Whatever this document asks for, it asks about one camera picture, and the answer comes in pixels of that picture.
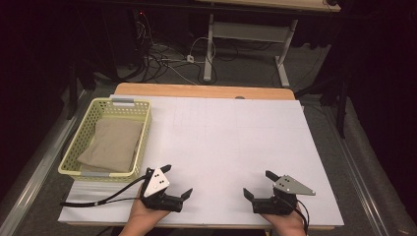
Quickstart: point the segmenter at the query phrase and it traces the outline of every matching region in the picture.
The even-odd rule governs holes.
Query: hand
[[[139,188],[137,198],[140,196],[141,188]],[[169,213],[170,211],[166,210],[148,209],[141,200],[134,200],[129,220],[119,236],[144,236]]]
[[[303,218],[293,210],[288,215],[261,214],[280,236],[306,236]]]

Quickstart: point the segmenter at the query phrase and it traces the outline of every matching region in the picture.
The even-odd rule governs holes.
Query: plastic basket
[[[103,173],[81,171],[81,163],[77,158],[87,149],[94,139],[95,123],[101,118],[127,118],[144,122],[138,143],[138,151],[134,156],[131,171],[127,173]],[[149,135],[151,122],[150,102],[137,99],[96,98],[81,122],[75,137],[72,139],[58,172],[69,175],[75,180],[102,182],[132,182],[139,177],[142,159]]]

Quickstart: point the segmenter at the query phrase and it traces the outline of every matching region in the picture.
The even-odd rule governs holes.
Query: wooden table
[[[294,93],[286,88],[210,87],[123,83],[117,87],[114,94],[295,100]]]
[[[201,2],[248,5],[256,7],[285,8],[291,10],[309,10],[319,12],[339,12],[338,5],[328,5],[326,0],[199,0]]]

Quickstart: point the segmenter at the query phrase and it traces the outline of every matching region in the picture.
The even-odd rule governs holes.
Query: white paper sheet
[[[180,213],[160,225],[269,225],[253,214],[243,196],[269,198],[270,170],[290,175],[315,196],[298,196],[310,214],[310,225],[340,226],[343,220],[317,153],[299,101],[190,97],[136,97],[151,103],[152,122],[141,175],[147,167],[171,164],[166,193],[180,196],[193,188]],[[104,199],[126,184],[76,181],[68,202]],[[120,198],[134,197],[135,185]],[[131,201],[90,208],[64,207],[59,221],[124,223]]]

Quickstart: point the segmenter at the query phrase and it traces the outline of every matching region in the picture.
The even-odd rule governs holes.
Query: folded towel
[[[86,167],[111,172],[130,172],[143,126],[140,121],[128,119],[98,120],[95,124],[94,141],[78,157],[78,161]]]

